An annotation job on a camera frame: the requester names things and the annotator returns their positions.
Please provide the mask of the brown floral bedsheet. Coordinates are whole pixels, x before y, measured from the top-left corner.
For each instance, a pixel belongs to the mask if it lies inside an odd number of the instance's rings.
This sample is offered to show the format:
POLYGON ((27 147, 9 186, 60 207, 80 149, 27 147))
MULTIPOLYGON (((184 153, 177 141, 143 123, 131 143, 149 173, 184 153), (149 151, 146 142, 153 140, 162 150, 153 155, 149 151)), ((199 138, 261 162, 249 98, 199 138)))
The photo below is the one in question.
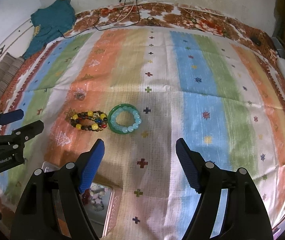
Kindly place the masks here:
POLYGON ((271 38, 262 30, 250 27, 215 10, 187 5, 143 2, 119 3, 76 14, 76 22, 66 35, 85 29, 107 26, 155 26, 194 29, 235 41, 266 58, 272 66, 277 64, 277 52, 271 38))

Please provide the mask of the striped brown pillow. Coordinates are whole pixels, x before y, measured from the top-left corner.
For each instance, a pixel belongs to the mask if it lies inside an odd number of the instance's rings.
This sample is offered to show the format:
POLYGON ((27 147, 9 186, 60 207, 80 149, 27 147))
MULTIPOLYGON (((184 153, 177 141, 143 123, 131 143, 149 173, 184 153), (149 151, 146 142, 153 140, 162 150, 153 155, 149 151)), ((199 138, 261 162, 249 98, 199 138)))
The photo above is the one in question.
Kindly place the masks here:
POLYGON ((15 58, 9 53, 0 61, 0 99, 24 62, 22 57, 15 58))

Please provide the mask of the teal garment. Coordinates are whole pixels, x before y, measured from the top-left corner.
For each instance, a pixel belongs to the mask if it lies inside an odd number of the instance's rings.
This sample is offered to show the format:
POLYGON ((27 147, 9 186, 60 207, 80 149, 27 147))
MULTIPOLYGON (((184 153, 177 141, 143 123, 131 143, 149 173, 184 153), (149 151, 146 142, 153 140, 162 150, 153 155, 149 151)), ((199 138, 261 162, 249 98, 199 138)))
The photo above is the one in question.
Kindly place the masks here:
POLYGON ((71 0, 55 0, 50 6, 38 9, 31 15, 31 22, 34 33, 23 54, 25 60, 73 28, 76 16, 71 0))

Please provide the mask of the green jade bangle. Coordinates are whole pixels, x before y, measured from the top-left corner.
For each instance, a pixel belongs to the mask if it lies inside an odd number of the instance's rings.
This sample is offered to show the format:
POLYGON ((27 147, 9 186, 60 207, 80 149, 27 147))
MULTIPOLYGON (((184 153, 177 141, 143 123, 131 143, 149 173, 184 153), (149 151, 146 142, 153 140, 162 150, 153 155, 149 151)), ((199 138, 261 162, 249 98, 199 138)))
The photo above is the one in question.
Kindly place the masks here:
POLYGON ((121 103, 113 107, 109 112, 107 119, 110 130, 121 135, 134 132, 134 130, 138 129, 142 123, 139 111, 136 107, 128 103, 121 103), (132 115, 134 122, 131 125, 123 126, 117 122, 117 117, 123 112, 128 112, 132 115))

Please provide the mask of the striped colourful bed cover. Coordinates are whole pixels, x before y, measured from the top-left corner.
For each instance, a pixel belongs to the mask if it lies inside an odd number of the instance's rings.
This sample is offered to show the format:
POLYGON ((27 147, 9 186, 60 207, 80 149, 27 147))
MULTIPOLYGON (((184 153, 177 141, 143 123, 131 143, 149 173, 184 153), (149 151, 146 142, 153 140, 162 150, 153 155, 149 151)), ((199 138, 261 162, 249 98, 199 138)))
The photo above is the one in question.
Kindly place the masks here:
POLYGON ((226 170, 252 176, 272 225, 285 216, 285 89, 272 65, 227 38, 157 28, 95 31, 54 42, 26 61, 0 111, 36 120, 43 133, 25 164, 0 174, 2 201, 15 209, 31 173, 62 166, 96 139, 106 153, 97 180, 122 189, 108 239, 181 239, 199 195, 189 187, 176 140, 226 170), (108 126, 113 107, 136 107, 129 134, 108 126))

